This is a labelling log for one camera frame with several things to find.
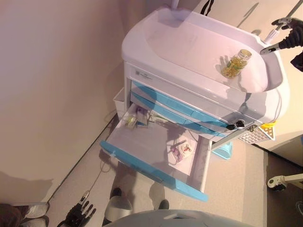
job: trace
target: drawer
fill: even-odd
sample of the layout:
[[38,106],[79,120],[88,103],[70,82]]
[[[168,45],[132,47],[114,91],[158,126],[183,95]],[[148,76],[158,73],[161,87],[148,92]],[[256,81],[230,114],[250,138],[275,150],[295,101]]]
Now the drawer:
[[153,103],[163,106],[164,108],[176,111],[178,114],[189,119],[190,121],[207,127],[213,131],[231,133],[231,131],[226,129],[226,126],[228,125],[227,123],[220,121],[172,97],[162,94],[161,92],[144,86],[136,81],[132,81],[131,91],[145,99],[148,99]]
[[207,127],[204,127],[200,124],[190,121],[187,118],[184,118],[183,116],[181,116],[171,110],[168,110],[161,105],[157,105],[157,104],[137,95],[134,92],[131,92],[131,101],[145,109],[154,110],[159,115],[168,119],[169,121],[172,121],[173,123],[176,123],[182,127],[188,128],[191,131],[195,132],[196,134],[199,134],[209,140],[213,140],[213,141],[217,142],[218,140],[220,140],[226,136],[222,133],[213,131]]
[[[101,146],[122,163],[164,186],[192,198],[207,201],[203,193],[211,152],[211,141],[172,122],[149,122],[147,128],[125,126],[136,113],[132,104]],[[176,162],[171,147],[179,140],[190,143],[194,154]]]
[[161,94],[180,101],[181,103],[220,120],[223,123],[234,124],[241,119],[245,122],[245,128],[250,127],[252,124],[260,124],[260,122],[255,119],[245,115],[244,113],[240,113],[237,109],[222,106],[214,102],[210,97],[204,97],[199,93],[189,91],[180,85],[170,83],[155,74],[135,67],[127,62],[125,63],[125,71],[128,79],[131,81],[136,81],[143,86],[150,87]]

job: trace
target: white cart top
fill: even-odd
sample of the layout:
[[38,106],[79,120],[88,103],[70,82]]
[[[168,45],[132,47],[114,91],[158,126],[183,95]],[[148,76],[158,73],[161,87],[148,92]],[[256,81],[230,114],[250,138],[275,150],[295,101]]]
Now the white cart top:
[[[134,66],[237,111],[245,102],[251,117],[270,122],[285,112],[289,90],[279,54],[261,56],[264,47],[259,37],[217,20],[160,8],[127,34],[122,51]],[[220,71],[240,49],[252,57],[239,76],[227,79]]]

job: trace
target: blue drawer front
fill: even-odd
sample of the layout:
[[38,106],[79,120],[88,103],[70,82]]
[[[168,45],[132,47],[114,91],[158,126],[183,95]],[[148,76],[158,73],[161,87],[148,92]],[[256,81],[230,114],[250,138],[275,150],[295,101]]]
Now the blue drawer front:
[[213,124],[213,125],[216,125],[216,126],[220,126],[220,127],[223,127],[223,128],[226,128],[227,124],[212,117],[212,116],[209,116],[208,114],[206,113],[203,113],[201,111],[198,111],[186,104],[183,104],[171,97],[168,97],[164,94],[161,94],[160,92],[158,91],[155,91],[149,87],[146,87],[138,82],[135,82],[135,81],[132,81],[140,90],[142,90],[143,92],[145,92],[146,94],[148,94],[152,99],[168,106],[169,108],[171,109],[174,109],[176,111],[179,111],[187,116],[190,116],[192,118],[195,118],[197,120],[200,120],[202,122],[205,122],[205,123],[209,123],[209,124]]
[[136,157],[107,143],[106,141],[101,141],[101,147],[105,149],[109,154],[119,159],[124,164],[172,190],[175,190],[179,193],[182,193],[197,200],[208,200],[208,196],[206,194],[198,191],[197,189],[192,188],[191,186],[166,174],[165,172],[156,169],[155,167],[137,159]]
[[194,123],[194,122],[192,122],[192,121],[190,121],[190,120],[188,120],[188,119],[186,119],[186,118],[184,118],[184,117],[182,117],[182,116],[180,116],[180,115],[178,115],[178,114],[176,114],[172,111],[169,111],[169,110],[163,108],[162,106],[159,106],[159,105],[157,105],[157,104],[155,104],[155,103],[137,95],[134,92],[131,92],[131,93],[136,99],[138,99],[144,105],[148,106],[150,109],[158,112],[159,114],[175,121],[176,123],[178,123],[178,124],[180,124],[184,127],[187,127],[189,129],[196,130],[196,131],[199,131],[199,132],[205,133],[205,134],[211,134],[211,135],[214,135],[214,136],[225,137],[224,135],[222,135],[222,134],[220,134],[216,131],[208,129],[208,128],[206,128],[206,127],[204,127],[200,124]]

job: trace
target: pants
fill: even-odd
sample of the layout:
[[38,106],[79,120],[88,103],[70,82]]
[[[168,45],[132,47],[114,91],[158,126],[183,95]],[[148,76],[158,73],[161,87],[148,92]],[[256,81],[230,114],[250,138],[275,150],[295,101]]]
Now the pants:
[[0,227],[19,227],[27,212],[28,206],[0,204]]

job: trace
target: robotic hand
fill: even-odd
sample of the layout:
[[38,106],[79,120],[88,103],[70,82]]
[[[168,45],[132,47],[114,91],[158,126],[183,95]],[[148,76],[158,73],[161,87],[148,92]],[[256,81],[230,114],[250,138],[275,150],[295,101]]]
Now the robotic hand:
[[[293,48],[296,46],[303,46],[303,21],[291,18],[284,17],[278,20],[275,20],[271,23],[272,25],[282,26],[282,29],[291,28],[289,36],[287,36],[282,41],[269,46],[260,51],[260,54],[267,54],[276,50],[282,50],[285,48]],[[303,72],[303,52],[291,61],[292,65],[295,66],[298,70]]]
[[96,208],[88,215],[90,210],[93,208],[93,204],[91,204],[88,209],[84,212],[85,208],[88,206],[89,201],[85,200],[89,196],[89,191],[86,191],[80,201],[68,212],[64,221],[60,222],[58,227],[83,227],[85,226],[91,217],[96,212]]

